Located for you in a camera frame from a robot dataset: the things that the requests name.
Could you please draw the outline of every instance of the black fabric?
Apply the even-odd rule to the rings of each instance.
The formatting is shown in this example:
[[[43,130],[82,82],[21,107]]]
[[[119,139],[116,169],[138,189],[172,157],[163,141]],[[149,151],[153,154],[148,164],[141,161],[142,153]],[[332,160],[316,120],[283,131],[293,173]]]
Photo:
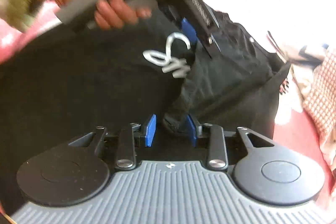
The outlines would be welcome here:
[[[56,27],[1,65],[0,200],[5,210],[12,213],[22,202],[15,176],[25,160],[96,125],[117,130],[151,113],[160,121],[171,106],[174,117],[190,109],[201,121],[218,122],[226,130],[248,126],[270,134],[287,74],[277,73],[227,15],[216,16],[223,58],[210,60],[199,45],[194,53],[178,39],[172,44],[172,56],[192,67],[186,79],[163,73],[144,58],[146,50],[164,53],[167,37],[180,32],[159,11],[122,30],[74,35]],[[176,155],[180,150],[171,148]]]
[[[164,123],[178,134],[191,113],[201,123],[218,124],[228,131],[244,126],[272,139],[279,87],[290,63],[284,64],[277,54],[253,42],[227,14],[216,12],[215,16],[221,31],[214,37],[222,55],[210,59],[198,45],[193,68]]]

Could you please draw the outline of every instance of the black circular disc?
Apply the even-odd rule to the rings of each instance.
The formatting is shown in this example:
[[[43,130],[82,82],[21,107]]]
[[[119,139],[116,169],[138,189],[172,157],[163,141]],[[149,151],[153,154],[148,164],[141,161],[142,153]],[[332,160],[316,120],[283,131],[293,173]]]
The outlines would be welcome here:
[[[45,206],[71,206],[95,196],[110,175],[107,165],[85,148],[49,150],[25,162],[17,182],[27,198]]]

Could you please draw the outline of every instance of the metal screw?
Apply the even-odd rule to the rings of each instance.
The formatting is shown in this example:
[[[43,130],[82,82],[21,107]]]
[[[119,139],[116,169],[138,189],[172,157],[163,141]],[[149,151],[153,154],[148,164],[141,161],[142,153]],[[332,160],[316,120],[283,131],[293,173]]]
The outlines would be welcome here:
[[[224,160],[211,160],[209,161],[209,165],[213,168],[223,168],[226,162]]]
[[[129,168],[133,166],[133,162],[131,160],[128,159],[121,159],[121,160],[117,160],[117,165],[120,168]]]

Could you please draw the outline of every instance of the ribbed surface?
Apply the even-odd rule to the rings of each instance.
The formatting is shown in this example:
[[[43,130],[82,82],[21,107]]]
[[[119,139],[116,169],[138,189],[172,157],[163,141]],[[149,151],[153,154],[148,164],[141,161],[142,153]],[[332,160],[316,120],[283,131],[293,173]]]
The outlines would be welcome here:
[[[225,173],[197,161],[174,165],[144,161],[116,173],[105,191],[86,203],[69,208],[28,203],[13,219],[17,224],[328,223],[313,203],[267,207],[238,192]]]

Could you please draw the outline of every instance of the checkered fabric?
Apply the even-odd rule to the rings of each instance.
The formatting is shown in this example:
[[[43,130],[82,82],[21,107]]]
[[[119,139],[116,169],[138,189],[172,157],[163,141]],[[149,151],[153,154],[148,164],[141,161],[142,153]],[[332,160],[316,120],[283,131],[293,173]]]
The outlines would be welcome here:
[[[327,51],[312,89],[303,103],[320,135],[320,149],[331,170],[336,169],[336,49]],[[336,198],[336,186],[331,194]]]

